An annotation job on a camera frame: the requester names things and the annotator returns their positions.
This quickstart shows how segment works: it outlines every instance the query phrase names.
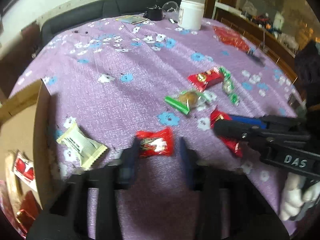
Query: red candy wrapper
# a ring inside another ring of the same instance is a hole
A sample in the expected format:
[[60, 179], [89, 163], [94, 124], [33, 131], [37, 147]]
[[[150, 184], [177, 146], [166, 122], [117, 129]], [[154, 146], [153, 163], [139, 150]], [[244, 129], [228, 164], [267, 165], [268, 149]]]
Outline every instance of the red candy wrapper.
[[224, 76], [218, 68], [188, 76], [188, 80], [200, 91], [223, 81]]
[[136, 136], [141, 140], [141, 158], [173, 154], [173, 133], [169, 127], [159, 132], [137, 131]]
[[[219, 119], [226, 119], [226, 120], [232, 120], [229, 115], [227, 115], [224, 112], [218, 111], [218, 108], [214, 109], [214, 111], [210, 115], [210, 124], [211, 128], [214, 127], [215, 121]], [[237, 157], [242, 158], [242, 151], [239, 147], [239, 142], [236, 140], [230, 140], [224, 137], [219, 137], [221, 141], [230, 149], [231, 152], [233, 152]]]
[[245, 53], [249, 52], [250, 47], [241, 38], [239, 33], [224, 27], [214, 26], [213, 29], [222, 43], [234, 46]]

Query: white glove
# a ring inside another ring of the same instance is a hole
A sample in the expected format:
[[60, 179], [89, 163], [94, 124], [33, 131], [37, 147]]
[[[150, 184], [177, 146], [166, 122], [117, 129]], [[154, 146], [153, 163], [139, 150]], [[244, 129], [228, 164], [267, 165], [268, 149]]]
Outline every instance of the white glove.
[[309, 187], [301, 195], [302, 183], [305, 177], [289, 172], [287, 180], [282, 191], [282, 200], [280, 205], [280, 219], [288, 220], [299, 214], [301, 206], [304, 203], [314, 202], [320, 195], [320, 182]]

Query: white jar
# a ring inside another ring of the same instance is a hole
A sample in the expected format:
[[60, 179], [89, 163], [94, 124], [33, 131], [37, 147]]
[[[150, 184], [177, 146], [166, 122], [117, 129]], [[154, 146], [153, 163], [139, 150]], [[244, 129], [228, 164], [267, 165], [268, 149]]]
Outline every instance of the white jar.
[[178, 26], [188, 30], [198, 31], [204, 14], [204, 4], [182, 0], [180, 4]]

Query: cardboard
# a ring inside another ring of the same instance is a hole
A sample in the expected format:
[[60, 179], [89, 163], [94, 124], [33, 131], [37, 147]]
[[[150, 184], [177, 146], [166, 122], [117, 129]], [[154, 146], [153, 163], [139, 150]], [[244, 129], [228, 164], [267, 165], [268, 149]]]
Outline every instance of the cardboard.
[[[0, 108], [0, 179], [5, 180], [4, 158], [8, 150], [20, 150], [34, 162], [36, 187], [33, 194], [43, 207], [53, 188], [46, 140], [50, 94], [38, 80], [8, 99]], [[21, 182], [23, 194], [31, 190]]]

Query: purple tablecloth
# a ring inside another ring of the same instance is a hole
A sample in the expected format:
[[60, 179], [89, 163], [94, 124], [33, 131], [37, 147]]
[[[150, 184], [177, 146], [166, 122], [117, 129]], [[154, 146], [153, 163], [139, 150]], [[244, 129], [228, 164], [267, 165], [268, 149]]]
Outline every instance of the purple tablecloth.
[[[265, 67], [219, 42], [213, 25], [222, 26], [208, 19], [203, 19], [198, 32], [178, 28], [168, 20], [130, 25], [108, 18], [85, 24], [61, 33], [46, 45], [13, 89], [12, 94], [39, 78], [46, 83], [52, 95], [49, 145], [57, 153], [64, 177], [79, 166], [79, 161], [55, 139], [74, 118], [85, 134], [110, 148], [94, 168], [129, 147], [137, 130], [172, 127], [175, 154], [142, 159], [133, 187], [117, 194], [125, 240], [192, 239], [198, 193], [189, 191], [183, 178], [177, 145], [180, 136], [216, 166], [229, 170], [241, 166], [278, 211], [286, 173], [259, 162], [259, 154], [252, 150], [245, 151], [243, 159], [233, 157], [209, 129], [209, 116], [217, 105], [229, 114], [294, 116], [287, 99], [292, 91], [296, 93], [295, 88], [260, 51], [255, 53], [265, 57]], [[189, 75], [216, 64], [231, 71], [240, 97], [238, 106], [230, 102], [221, 84], [208, 88], [214, 100], [206, 108], [192, 110], [189, 116], [164, 102], [167, 95], [193, 88], [187, 80]], [[52, 159], [51, 167], [57, 177], [58, 166]], [[91, 191], [90, 198], [89, 232], [94, 237], [97, 192]], [[290, 234], [295, 231], [294, 222], [285, 226]]]

